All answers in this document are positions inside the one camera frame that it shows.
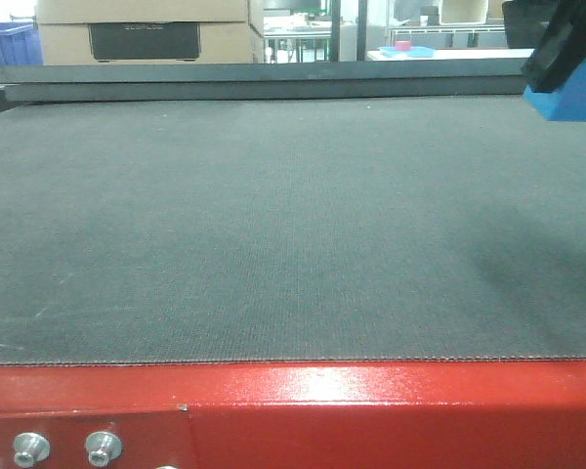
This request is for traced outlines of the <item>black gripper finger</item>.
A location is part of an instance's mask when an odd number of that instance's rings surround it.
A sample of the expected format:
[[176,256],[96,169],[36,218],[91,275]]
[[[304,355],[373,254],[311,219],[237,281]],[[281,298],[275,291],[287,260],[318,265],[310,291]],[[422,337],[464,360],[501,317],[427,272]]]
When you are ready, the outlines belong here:
[[533,92],[553,93],[585,60],[586,0],[560,1],[522,73]]

